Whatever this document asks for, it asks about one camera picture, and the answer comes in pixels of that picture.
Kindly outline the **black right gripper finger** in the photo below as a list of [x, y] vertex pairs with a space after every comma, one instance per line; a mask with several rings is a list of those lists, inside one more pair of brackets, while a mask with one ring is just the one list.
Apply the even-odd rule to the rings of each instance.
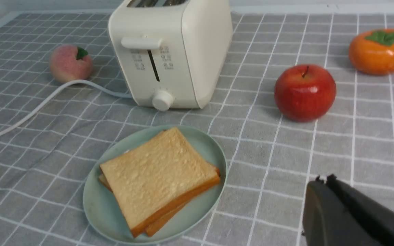
[[334, 174], [308, 182], [302, 227], [308, 246], [394, 246], [394, 211]]

